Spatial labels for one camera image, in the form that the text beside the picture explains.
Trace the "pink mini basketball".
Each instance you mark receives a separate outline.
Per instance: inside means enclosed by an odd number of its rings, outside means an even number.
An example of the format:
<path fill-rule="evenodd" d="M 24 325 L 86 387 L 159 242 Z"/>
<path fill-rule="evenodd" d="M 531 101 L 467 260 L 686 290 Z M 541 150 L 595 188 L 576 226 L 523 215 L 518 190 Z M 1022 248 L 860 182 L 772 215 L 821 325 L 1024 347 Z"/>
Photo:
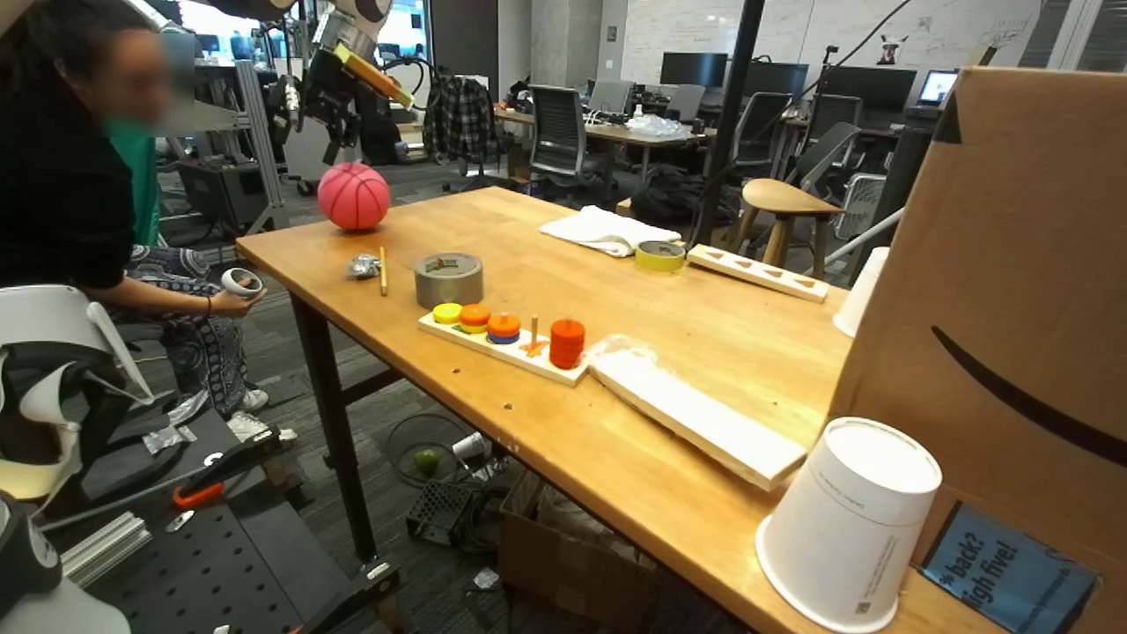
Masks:
<path fill-rule="evenodd" d="M 315 208 L 341 233 L 372 233 L 392 211 L 392 188 L 377 168 L 341 162 L 321 175 Z"/>

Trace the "red cylinder toy piece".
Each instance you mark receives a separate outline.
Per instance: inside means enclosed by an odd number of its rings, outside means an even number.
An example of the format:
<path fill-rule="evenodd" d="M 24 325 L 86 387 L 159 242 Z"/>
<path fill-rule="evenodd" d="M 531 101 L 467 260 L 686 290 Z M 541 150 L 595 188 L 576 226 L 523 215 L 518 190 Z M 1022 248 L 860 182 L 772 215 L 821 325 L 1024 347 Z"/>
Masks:
<path fill-rule="evenodd" d="M 572 368 L 579 363 L 579 352 L 585 352 L 585 325 L 558 318 L 550 326 L 550 363 L 558 368 Z"/>

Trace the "folded white cloth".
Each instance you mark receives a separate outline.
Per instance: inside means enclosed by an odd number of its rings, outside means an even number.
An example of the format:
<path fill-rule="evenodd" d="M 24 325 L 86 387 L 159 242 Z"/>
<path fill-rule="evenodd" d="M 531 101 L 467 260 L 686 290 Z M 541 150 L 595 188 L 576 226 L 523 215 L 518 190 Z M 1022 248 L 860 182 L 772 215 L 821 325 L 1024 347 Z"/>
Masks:
<path fill-rule="evenodd" d="M 646 226 L 595 204 L 562 211 L 541 226 L 544 237 L 599 250 L 604 257 L 631 257 L 642 242 L 676 242 L 676 228 Z"/>

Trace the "small yellow-green container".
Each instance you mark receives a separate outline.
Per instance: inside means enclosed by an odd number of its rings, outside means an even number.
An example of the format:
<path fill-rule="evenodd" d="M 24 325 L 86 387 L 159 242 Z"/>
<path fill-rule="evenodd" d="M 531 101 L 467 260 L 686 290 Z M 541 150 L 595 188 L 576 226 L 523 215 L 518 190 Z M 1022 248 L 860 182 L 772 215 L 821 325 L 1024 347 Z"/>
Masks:
<path fill-rule="evenodd" d="M 686 248 L 680 239 L 645 239 L 633 250 L 633 264 L 642 271 L 662 271 L 662 273 L 676 273 L 686 260 Z"/>

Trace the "wooden strip with holes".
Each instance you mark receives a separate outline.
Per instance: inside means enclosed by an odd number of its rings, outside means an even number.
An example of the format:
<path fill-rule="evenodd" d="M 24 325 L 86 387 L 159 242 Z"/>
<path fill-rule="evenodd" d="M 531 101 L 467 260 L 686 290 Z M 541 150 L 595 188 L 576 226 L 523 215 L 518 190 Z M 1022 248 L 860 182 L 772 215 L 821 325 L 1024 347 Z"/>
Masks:
<path fill-rule="evenodd" d="M 826 283 L 811 278 L 811 273 L 797 273 L 790 266 L 775 266 L 775 264 L 763 264 L 763 260 L 721 250 L 721 248 L 697 242 L 697 248 L 686 250 L 686 260 L 692 266 L 703 266 L 703 271 L 716 271 L 716 273 L 725 273 L 725 278 L 738 278 L 738 283 L 748 283 L 748 286 L 759 286 L 759 290 L 775 290 L 775 292 L 786 292 L 786 296 L 797 296 L 797 299 L 811 299 L 811 304 L 822 304 L 826 299 Z"/>

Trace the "black office chair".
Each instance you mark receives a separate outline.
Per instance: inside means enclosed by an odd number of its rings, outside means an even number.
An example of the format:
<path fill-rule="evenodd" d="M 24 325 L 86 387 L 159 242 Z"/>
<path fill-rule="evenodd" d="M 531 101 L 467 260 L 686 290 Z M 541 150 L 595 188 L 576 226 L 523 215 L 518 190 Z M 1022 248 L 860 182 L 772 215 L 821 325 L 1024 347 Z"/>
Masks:
<path fill-rule="evenodd" d="M 531 87 L 531 190 L 544 198 L 585 174 L 585 118 L 572 87 Z"/>

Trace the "crumpled silver foil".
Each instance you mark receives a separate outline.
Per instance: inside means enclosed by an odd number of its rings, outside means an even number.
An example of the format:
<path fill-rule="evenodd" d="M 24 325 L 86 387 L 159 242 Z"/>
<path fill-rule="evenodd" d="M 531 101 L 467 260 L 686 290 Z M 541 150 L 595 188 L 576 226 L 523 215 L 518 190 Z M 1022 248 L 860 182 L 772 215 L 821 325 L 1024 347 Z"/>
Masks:
<path fill-rule="evenodd" d="M 377 278 L 381 273 L 381 257 L 372 253 L 354 253 L 349 260 L 349 278 L 363 283 L 363 278 Z"/>

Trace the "light wooden block board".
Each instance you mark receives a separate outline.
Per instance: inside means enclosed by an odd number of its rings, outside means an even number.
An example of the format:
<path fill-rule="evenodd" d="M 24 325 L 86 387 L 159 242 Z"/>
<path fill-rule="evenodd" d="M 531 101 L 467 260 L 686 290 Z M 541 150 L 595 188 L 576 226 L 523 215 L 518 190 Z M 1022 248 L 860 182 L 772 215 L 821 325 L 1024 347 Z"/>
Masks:
<path fill-rule="evenodd" d="M 591 356 L 591 372 L 615 398 L 763 493 L 775 493 L 805 459 L 802 445 L 703 394 L 642 345 L 608 339 Z"/>

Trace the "round wooden stool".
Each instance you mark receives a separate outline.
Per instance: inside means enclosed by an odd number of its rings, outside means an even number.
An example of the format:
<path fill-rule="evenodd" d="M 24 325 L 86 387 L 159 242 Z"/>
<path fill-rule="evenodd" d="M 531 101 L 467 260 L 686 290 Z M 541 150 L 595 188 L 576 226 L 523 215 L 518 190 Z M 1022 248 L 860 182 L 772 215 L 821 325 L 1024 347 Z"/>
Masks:
<path fill-rule="evenodd" d="M 753 226 L 757 215 L 772 218 L 772 233 L 763 242 L 767 264 L 786 264 L 791 226 L 799 218 L 811 218 L 814 221 L 814 248 L 811 248 L 814 273 L 822 273 L 826 221 L 837 218 L 833 204 L 826 204 L 826 199 L 821 199 L 786 181 L 759 175 L 759 181 L 741 182 L 741 218 L 738 218 L 736 237 L 745 237 L 745 228 Z"/>

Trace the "white paper cup near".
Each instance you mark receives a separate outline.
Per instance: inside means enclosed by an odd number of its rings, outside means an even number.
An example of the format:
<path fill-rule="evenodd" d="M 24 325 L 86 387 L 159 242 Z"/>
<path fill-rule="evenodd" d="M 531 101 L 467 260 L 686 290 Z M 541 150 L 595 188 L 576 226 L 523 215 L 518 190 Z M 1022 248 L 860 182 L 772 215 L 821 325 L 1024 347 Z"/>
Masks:
<path fill-rule="evenodd" d="M 833 634 L 879 634 L 941 484 L 941 460 L 909 434 L 832 419 L 753 536 L 763 579 Z"/>

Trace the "black vertical pole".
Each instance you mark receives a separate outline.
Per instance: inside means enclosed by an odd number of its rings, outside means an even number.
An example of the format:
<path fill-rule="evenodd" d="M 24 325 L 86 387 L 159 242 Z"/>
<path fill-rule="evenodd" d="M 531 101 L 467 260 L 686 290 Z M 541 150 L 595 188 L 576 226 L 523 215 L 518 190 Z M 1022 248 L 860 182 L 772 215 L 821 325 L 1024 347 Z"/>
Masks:
<path fill-rule="evenodd" d="M 706 174 L 703 174 L 703 188 L 702 188 L 702 215 L 692 221 L 692 239 L 703 237 L 703 221 L 718 208 L 718 190 L 721 190 L 721 181 L 730 175 L 736 124 L 741 114 L 741 91 L 745 91 L 745 75 L 748 75 L 759 16 L 763 16 L 763 0 L 741 0 L 730 84 L 725 84 L 725 100 L 721 100 L 721 117 L 718 117 L 718 131 L 710 141 Z"/>

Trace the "black perforated metal plate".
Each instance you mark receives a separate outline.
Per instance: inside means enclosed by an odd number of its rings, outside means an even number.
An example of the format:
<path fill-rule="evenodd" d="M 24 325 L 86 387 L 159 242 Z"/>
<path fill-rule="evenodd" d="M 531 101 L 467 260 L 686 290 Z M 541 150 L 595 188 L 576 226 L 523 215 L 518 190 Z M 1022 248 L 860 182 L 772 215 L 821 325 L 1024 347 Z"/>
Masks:
<path fill-rule="evenodd" d="M 152 540 L 95 584 L 134 634 L 392 634 L 393 601 L 277 493 L 139 507 Z"/>

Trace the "large cardboard shipping box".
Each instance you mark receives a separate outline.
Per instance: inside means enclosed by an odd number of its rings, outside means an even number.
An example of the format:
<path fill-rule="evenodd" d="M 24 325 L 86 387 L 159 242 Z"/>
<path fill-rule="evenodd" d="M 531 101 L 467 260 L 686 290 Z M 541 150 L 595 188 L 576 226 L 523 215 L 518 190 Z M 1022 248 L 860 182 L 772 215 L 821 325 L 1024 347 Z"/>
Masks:
<path fill-rule="evenodd" d="M 932 452 L 926 543 L 972 507 L 1095 579 L 1071 634 L 1127 634 L 1122 75 L 957 78 L 832 404 Z"/>

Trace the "seated person in patterned pants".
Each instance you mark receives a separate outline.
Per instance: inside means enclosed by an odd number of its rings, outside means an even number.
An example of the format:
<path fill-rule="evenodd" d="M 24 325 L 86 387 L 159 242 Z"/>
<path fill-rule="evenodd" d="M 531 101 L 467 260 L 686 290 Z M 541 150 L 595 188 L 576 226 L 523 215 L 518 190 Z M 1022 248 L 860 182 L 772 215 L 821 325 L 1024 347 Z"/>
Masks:
<path fill-rule="evenodd" d="M 239 341 L 254 299 L 190 250 L 136 239 L 134 168 L 112 143 L 181 124 L 173 95 L 187 69 L 177 36 L 126 0 L 28 0 L 3 31 L 0 283 L 61 283 L 124 321 L 159 321 L 187 394 L 204 390 L 223 417 L 260 412 Z"/>

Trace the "grey duct tape roll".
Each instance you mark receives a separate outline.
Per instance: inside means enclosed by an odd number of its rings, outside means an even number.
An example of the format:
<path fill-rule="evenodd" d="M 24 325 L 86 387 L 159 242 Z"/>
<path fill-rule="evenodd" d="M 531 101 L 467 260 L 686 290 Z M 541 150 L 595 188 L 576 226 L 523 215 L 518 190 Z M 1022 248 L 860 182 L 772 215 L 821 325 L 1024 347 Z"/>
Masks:
<path fill-rule="evenodd" d="M 482 264 L 470 253 L 427 253 L 415 260 L 415 304 L 433 311 L 436 304 L 477 304 Z"/>

